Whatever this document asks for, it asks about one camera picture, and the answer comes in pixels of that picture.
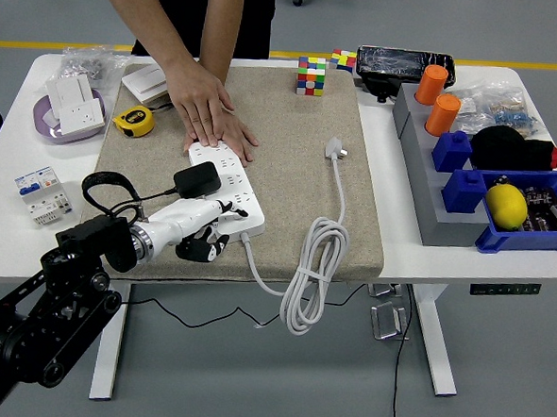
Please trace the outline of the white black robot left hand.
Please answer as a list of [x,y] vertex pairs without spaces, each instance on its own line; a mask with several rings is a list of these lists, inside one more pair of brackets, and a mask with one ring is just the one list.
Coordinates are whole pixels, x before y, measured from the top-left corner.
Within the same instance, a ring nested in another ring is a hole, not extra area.
[[165,246],[174,245],[180,259],[210,263],[224,251],[229,236],[217,232],[219,217],[235,213],[246,218],[249,213],[231,201],[179,199],[138,221],[130,228],[137,261],[147,263]]

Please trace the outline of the person's left hand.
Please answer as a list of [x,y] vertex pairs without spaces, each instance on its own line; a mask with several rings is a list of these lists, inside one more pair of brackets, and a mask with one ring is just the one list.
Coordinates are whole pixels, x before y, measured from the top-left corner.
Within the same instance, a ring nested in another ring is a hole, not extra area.
[[188,154],[193,143],[217,147],[219,142],[224,142],[244,167],[253,160],[252,148],[258,146],[259,142],[246,124],[232,112],[222,108],[218,113],[216,125],[212,123],[211,117],[202,122],[191,118],[185,110],[182,113],[185,127],[182,151],[184,156]]

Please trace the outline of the person's right hand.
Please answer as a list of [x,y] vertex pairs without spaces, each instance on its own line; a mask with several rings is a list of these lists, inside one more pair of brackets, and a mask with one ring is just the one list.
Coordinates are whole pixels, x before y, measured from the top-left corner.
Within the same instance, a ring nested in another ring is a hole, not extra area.
[[163,68],[167,91],[191,140],[215,146],[233,104],[222,82],[192,58]]

